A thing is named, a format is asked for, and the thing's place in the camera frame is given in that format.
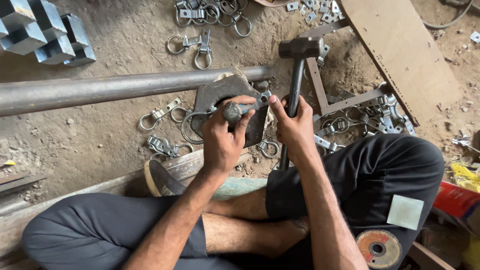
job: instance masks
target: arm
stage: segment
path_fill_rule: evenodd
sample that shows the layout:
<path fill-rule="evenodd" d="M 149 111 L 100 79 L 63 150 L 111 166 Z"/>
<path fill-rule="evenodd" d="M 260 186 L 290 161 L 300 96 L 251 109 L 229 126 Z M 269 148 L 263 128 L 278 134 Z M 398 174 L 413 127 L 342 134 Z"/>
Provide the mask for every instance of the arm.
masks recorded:
<path fill-rule="evenodd" d="M 276 96 L 271 96 L 269 101 L 278 119 L 278 141 L 287 145 L 288 157 L 300 174 L 310 220 L 315 269 L 367 270 L 318 155 L 313 139 L 312 108 L 300 96 L 297 116 L 289 118 L 284 110 L 286 100 L 280 102 Z"/>
<path fill-rule="evenodd" d="M 231 99 L 252 104 L 255 98 Z M 245 130 L 255 110 L 248 111 L 233 133 L 222 116 L 223 106 L 203 125 L 204 166 L 178 201 L 165 213 L 124 266 L 124 270 L 169 270 L 175 266 L 205 205 L 223 184 L 245 144 Z"/>

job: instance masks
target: metal rod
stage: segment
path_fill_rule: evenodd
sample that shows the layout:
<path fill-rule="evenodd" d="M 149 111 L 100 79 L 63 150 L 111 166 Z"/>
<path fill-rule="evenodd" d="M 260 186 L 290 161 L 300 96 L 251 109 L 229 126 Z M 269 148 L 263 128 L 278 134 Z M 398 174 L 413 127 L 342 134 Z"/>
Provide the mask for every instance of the metal rod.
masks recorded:
<path fill-rule="evenodd" d="M 273 77 L 271 66 L 241 67 L 248 81 Z M 233 68 L 0 84 L 0 117 L 194 90 Z"/>
<path fill-rule="evenodd" d="M 287 115 L 293 118 L 297 115 L 297 106 L 299 104 L 300 85 L 303 77 L 303 66 L 305 59 L 294 59 L 292 70 L 292 81 L 290 82 L 290 95 L 288 96 Z M 289 165 L 287 146 L 282 145 L 282 152 L 280 154 L 280 170 L 288 170 Z"/>

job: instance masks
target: black pants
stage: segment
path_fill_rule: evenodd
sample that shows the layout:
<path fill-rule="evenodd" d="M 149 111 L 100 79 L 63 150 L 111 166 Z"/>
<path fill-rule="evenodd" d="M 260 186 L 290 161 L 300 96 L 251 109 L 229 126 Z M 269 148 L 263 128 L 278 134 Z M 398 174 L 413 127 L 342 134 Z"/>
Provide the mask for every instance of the black pants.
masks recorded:
<path fill-rule="evenodd" d="M 323 160 L 353 235 L 368 229 L 387 230 L 400 241 L 403 258 L 437 194 L 444 171 L 440 151 L 416 137 L 377 135 L 361 139 Z M 271 172 L 266 189 L 270 218 L 307 214 L 296 168 Z M 395 194 L 424 201 L 417 231 L 386 223 Z M 23 244 L 28 255 L 49 270 L 120 269 L 177 199 L 177 196 L 130 198 L 100 193 L 72 196 L 35 217 L 24 231 Z M 313 269 L 310 237 L 271 261 L 271 266 Z M 252 268 L 240 267 L 224 257 L 208 257 L 201 217 L 175 266 L 175 269 Z"/>

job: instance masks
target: dirt floor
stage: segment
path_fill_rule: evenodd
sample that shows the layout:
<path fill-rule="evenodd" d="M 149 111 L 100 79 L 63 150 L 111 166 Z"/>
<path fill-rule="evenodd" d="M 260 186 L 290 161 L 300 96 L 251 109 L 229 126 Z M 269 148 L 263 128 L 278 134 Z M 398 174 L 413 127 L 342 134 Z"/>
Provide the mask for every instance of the dirt floor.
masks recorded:
<path fill-rule="evenodd" d="M 51 0 L 60 14 L 73 13 L 85 25 L 97 57 L 95 63 L 70 68 L 64 65 L 39 64 L 34 54 L 20 56 L 0 51 L 0 82 L 18 82 L 60 78 L 98 77 L 119 74 L 143 74 L 193 70 L 196 50 L 180 55 L 166 51 L 165 42 L 173 35 L 197 36 L 202 26 L 180 27 L 175 23 L 172 0 Z M 438 0 L 412 0 L 420 16 L 431 23 L 449 22 L 457 9 Z M 253 24 L 252 34 L 241 38 L 232 27 L 209 26 L 213 52 L 211 68 L 272 65 L 275 77 L 269 90 L 283 96 L 289 91 L 292 61 L 279 59 L 277 47 L 281 40 L 315 27 L 307 25 L 299 12 L 285 7 L 265 8 L 255 2 L 244 10 Z M 467 14 L 459 23 L 437 35 L 436 44 L 462 85 L 464 98 L 449 110 L 416 128 L 419 137 L 439 148 L 448 146 L 445 155 L 464 155 L 465 149 L 450 143 L 452 137 L 465 129 L 470 135 L 480 129 L 480 44 L 469 36 L 480 31 L 478 15 Z M 372 90 L 383 81 L 372 60 L 350 28 L 324 37 L 331 47 L 321 70 L 327 93 L 337 95 L 342 89 L 354 93 Z M 304 81 L 302 95 L 310 103 L 309 86 Z M 109 179 L 138 170 L 152 152 L 144 146 L 150 134 L 167 138 L 170 143 L 185 143 L 180 124 L 164 117 L 158 127 L 144 131 L 138 120 L 154 107 L 162 107 L 179 97 L 182 105 L 192 108 L 195 91 L 135 98 L 81 107 L 30 113 L 0 118 L 0 148 L 17 165 L 0 168 L 0 176 L 16 172 L 50 172 L 52 177 L 41 181 L 30 201 L 52 199 Z M 275 123 L 264 138 L 276 142 Z M 352 127 L 336 137 L 348 145 L 361 137 L 362 128 Z M 244 166 L 234 169 L 232 176 L 267 177 L 277 159 L 267 159 L 255 148 Z"/>

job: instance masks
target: hammer handle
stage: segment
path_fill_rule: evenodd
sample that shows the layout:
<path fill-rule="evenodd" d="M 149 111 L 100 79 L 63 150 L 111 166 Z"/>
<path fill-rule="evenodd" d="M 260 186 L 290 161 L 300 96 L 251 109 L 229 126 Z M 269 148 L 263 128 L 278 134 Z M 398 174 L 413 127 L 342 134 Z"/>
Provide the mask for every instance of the hammer handle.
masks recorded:
<path fill-rule="evenodd" d="M 299 95 L 300 95 L 300 86 L 301 79 L 303 76 L 303 66 L 305 64 L 305 59 L 294 59 L 293 60 L 293 70 L 292 70 L 292 81 L 290 82 L 290 94 L 288 96 L 288 108 L 287 115 L 290 118 L 293 118 L 297 115 L 297 107 L 299 104 Z M 280 154 L 280 170 L 288 170 L 288 165 L 290 161 L 288 160 L 287 146 L 282 145 L 282 153 Z"/>

